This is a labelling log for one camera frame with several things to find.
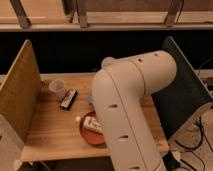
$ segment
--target screw hole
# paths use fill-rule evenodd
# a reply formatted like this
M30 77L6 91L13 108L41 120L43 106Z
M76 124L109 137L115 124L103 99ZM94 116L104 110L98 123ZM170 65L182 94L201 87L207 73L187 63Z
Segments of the screw hole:
M134 167L131 167L129 170L130 171L135 171L135 170L139 170L140 167L139 166L134 166Z
M138 62L143 62L143 60L141 58L138 59Z
M117 108L117 107L118 107L117 104L111 104L111 105L109 105L109 108L110 108L110 109Z
M126 141L129 138L128 135L122 135L119 137L119 141Z

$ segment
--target white object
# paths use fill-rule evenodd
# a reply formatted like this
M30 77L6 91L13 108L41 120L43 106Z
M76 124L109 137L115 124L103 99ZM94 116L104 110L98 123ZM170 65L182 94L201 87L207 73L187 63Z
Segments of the white object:
M59 79L53 80L49 84L49 90L53 92L56 95L58 101L61 102L66 95L65 82Z
M102 134L101 125L98 122L98 120L94 117L86 116L84 119L83 127L90 131Z
M107 58L92 85L94 107L116 171L165 171L140 100L168 86L174 59L156 51L116 60Z
M75 122L79 123L81 121L81 117L80 116L76 116L75 117Z

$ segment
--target black cable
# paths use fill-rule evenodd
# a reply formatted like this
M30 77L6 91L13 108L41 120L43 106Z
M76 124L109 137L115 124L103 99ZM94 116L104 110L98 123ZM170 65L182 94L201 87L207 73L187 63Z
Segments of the black cable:
M183 145L183 144L180 143L179 141L175 140L175 142L176 142L180 147L186 149L186 151L194 151L194 150L196 150L197 148L199 148L199 147L203 144L204 128L203 128L203 126L202 126L201 118L199 119L199 121L196 121L194 124L199 128L199 130L200 130L200 137L201 137L199 143L198 143L196 146L194 146L194 147L188 147L188 146L186 146L186 145Z
M207 144L209 145L210 150L213 152L212 145L210 144L210 142L209 142L209 140L208 140L208 138L207 138L205 132L204 132L204 137L205 137L205 139L206 139Z
M176 23L178 23L178 21L179 21L179 18L181 16L182 11L183 11L183 7L184 7L184 0L181 1L180 12L179 12L179 15L177 17Z
M198 73L197 73L198 76L200 75L200 70L203 68L203 66L204 66L205 64L209 63L211 60L213 60L213 57L207 59L206 61L204 61L204 62L200 65L200 67L198 68Z
M191 152L195 157L197 157L197 158L201 161L201 163L202 163L202 165L203 165L203 171L205 171L206 166L205 166L204 161L203 161L194 151L202 145L202 143L203 143L203 138L204 138L204 137L205 137L205 139L207 140L207 143L209 144L210 149L211 149L212 151L213 151L213 149L212 149L211 144L210 144L209 141L208 141L208 138L207 138L206 135L205 135L204 126L203 126L203 124L202 124L202 118L200 117L199 120L196 121L194 124L195 124L197 127L199 127L200 134L201 134L201 140L200 140L200 142L198 143L198 145L196 145L195 147L187 147L187 146L185 146L185 145L179 143L178 141L176 141L176 143L177 143L178 145L180 145L182 148L185 149L185 151L182 152L182 153ZM196 171L196 169L195 169L191 164L189 164L188 162L186 162L186 161L183 160L183 159L181 159L181 161L182 161L183 163L185 163L188 167L190 167L193 171Z
M203 162L203 160L202 160L195 152L191 151L191 153L194 154L194 155L201 161L201 163L203 164L203 171L205 171L206 165L205 165L205 163Z
M180 159L181 162L183 162L185 165L187 165L188 167L190 167L193 171L198 171L197 169L195 169L191 164L189 164L187 161Z

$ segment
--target small box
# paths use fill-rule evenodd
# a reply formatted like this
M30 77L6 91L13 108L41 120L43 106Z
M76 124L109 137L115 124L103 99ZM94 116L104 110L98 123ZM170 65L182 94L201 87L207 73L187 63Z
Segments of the small box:
M75 89L68 90L68 92L66 93L66 96L61 102L60 108L64 110L70 110L70 107L72 106L77 94L78 92Z

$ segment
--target food item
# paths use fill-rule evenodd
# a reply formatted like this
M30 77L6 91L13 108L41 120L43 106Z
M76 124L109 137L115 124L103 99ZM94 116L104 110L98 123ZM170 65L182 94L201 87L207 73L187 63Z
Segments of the food item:
M72 106L77 94L78 94L77 90L75 89L69 90L66 96L64 97L63 101L61 102L60 107L65 110L70 110L70 107Z
M86 116L84 119L83 127L87 130L102 134L101 125L95 117Z

